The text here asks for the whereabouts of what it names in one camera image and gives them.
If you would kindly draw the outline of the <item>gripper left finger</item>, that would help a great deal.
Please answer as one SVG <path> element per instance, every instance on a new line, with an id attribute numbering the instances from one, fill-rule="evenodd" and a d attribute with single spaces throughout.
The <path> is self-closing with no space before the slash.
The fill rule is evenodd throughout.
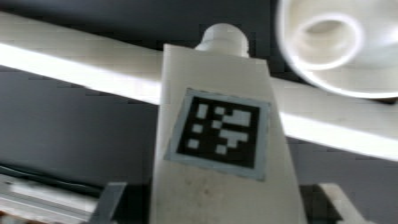
<path id="1" fill-rule="evenodd" d="M 110 182 L 85 224 L 149 224 L 149 193 L 147 184 Z"/>

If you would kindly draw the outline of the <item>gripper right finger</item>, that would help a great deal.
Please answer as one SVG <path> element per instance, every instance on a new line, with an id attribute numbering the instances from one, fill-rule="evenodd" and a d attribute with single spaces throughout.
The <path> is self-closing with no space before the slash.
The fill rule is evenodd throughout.
<path id="1" fill-rule="evenodd" d="M 373 224 L 334 183 L 300 186 L 307 224 Z"/>

